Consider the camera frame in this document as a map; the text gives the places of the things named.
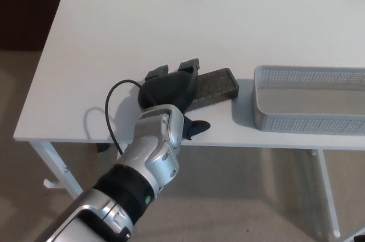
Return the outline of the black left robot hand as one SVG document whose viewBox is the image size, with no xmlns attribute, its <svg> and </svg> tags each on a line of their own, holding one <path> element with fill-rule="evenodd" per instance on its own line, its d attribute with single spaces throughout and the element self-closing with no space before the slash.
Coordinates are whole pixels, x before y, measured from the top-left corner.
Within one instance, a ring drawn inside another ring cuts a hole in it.
<svg viewBox="0 0 365 242">
<path fill-rule="evenodd" d="M 154 106 L 170 109 L 168 127 L 177 131 L 179 139 L 191 140 L 211 125 L 204 120 L 191 120 L 185 116 L 197 92 L 199 60 L 180 63 L 178 69 L 169 72 L 167 65 L 149 71 L 139 89 L 138 104 L 142 110 Z"/>
</svg>

